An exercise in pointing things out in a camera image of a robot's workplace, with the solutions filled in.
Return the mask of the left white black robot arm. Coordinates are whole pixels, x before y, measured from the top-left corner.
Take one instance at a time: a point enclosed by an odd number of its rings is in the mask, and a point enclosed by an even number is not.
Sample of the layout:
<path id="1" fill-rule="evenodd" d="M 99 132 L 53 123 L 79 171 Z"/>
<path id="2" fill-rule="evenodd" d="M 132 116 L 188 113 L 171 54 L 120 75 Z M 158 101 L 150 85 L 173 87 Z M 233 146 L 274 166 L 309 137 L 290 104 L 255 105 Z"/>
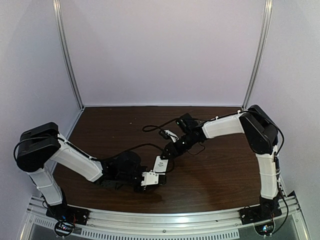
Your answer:
<path id="1" fill-rule="evenodd" d="M 53 174 L 46 167 L 47 161 L 63 165 L 86 180 L 98 184 L 120 184 L 141 187 L 147 176 L 146 166 L 140 157 L 132 152 L 101 161 L 69 142 L 59 132 L 54 122 L 48 122 L 23 132 L 13 150 L 17 166 L 26 172 L 36 188 L 42 193 L 52 213 L 61 222 L 72 218 L 72 211 L 63 202 L 62 189 Z"/>

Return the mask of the white remote control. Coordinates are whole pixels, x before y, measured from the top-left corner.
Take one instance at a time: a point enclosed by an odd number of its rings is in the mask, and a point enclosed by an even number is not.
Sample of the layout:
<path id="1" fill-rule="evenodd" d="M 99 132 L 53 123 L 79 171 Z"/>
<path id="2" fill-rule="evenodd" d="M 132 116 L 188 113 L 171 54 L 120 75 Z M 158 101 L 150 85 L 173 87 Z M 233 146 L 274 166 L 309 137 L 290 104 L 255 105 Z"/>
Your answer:
<path id="1" fill-rule="evenodd" d="M 153 172 L 157 174 L 165 174 L 168 166 L 168 159 L 161 159 L 160 156 L 157 156 L 153 166 Z"/>

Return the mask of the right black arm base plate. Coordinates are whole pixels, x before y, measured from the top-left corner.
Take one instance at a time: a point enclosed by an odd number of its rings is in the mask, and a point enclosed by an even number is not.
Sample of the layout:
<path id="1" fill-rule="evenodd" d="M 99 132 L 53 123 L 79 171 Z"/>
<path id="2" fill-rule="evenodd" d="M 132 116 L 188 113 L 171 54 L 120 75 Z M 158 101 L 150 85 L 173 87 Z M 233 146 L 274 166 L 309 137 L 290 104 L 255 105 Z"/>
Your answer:
<path id="1" fill-rule="evenodd" d="M 246 206 L 238 212 L 243 225 L 271 220 L 282 215 L 280 207 L 272 208 L 269 205 Z"/>

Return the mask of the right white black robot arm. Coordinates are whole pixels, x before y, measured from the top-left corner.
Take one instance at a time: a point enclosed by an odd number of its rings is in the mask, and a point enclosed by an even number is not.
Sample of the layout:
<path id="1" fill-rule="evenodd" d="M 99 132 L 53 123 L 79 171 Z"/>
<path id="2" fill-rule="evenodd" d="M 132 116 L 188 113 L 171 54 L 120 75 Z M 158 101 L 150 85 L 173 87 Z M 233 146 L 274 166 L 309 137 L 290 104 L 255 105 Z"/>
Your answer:
<path id="1" fill-rule="evenodd" d="M 258 105 L 204 123 L 197 124 L 192 118 L 180 118 L 177 123 L 184 135 L 165 146 L 160 156 L 163 160 L 173 160 L 195 144 L 209 139 L 244 134 L 250 149 L 255 153 L 259 167 L 261 190 L 256 216 L 259 220 L 266 221 L 276 212 L 280 197 L 279 129 Z"/>

